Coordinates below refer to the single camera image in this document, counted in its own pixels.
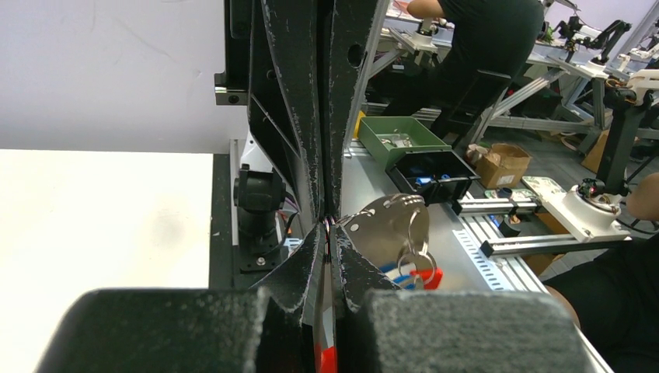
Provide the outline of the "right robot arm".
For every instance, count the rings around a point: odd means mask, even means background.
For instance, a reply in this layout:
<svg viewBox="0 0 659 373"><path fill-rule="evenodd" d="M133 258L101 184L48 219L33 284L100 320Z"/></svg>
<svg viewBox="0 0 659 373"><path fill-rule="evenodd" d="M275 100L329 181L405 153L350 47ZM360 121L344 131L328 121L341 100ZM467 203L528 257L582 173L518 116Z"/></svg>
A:
<svg viewBox="0 0 659 373"><path fill-rule="evenodd" d="M275 225L287 199L301 226L340 213L343 150L361 108L385 1L227 1L218 105L244 106L265 170L243 163L234 183L248 271L279 262Z"/></svg>

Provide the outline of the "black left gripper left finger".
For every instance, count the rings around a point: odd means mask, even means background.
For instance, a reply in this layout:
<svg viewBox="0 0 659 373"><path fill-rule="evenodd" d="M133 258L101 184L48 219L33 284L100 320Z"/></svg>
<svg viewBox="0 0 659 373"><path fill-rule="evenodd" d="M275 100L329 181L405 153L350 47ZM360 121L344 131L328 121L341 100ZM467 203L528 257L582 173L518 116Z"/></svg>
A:
<svg viewBox="0 0 659 373"><path fill-rule="evenodd" d="M106 288L65 313L40 372L313 372L326 234L246 290Z"/></svg>

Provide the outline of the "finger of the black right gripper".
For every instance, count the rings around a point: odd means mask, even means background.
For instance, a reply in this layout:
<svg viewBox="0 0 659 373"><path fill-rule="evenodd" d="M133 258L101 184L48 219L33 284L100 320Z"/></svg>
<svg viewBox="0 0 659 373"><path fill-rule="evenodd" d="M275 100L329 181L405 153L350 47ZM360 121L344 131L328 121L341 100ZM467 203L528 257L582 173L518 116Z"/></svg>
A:
<svg viewBox="0 0 659 373"><path fill-rule="evenodd" d="M304 227L321 213L315 1L255 1L249 129L290 186Z"/></svg>
<svg viewBox="0 0 659 373"><path fill-rule="evenodd" d="M323 216L340 212L343 150L361 107L387 1L329 1L323 17Z"/></svg>

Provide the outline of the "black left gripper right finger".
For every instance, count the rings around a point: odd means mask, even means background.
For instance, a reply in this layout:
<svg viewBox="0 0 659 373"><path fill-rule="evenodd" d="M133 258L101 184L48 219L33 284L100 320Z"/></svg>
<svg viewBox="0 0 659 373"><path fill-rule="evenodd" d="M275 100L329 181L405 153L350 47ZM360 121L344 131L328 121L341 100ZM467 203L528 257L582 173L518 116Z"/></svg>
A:
<svg viewBox="0 0 659 373"><path fill-rule="evenodd" d="M551 296L410 291L380 273L345 229L330 231L340 372L589 372L576 327Z"/></svg>

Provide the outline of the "silver key organiser plate with rings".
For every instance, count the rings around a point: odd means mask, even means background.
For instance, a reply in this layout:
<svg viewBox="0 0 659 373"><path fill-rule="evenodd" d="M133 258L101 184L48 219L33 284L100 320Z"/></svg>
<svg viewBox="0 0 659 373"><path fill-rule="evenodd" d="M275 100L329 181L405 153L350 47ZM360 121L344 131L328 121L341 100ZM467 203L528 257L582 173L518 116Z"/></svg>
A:
<svg viewBox="0 0 659 373"><path fill-rule="evenodd" d="M338 277L347 255L335 255L328 248L323 308L332 310L335 326L349 305L358 308L364 293L382 284L381 277L407 290L435 290L441 283L443 272L428 251L430 218L422 196L392 194L352 215L326 219L328 236L338 228L357 258L367 264L369 275L357 276L349 289Z"/></svg>

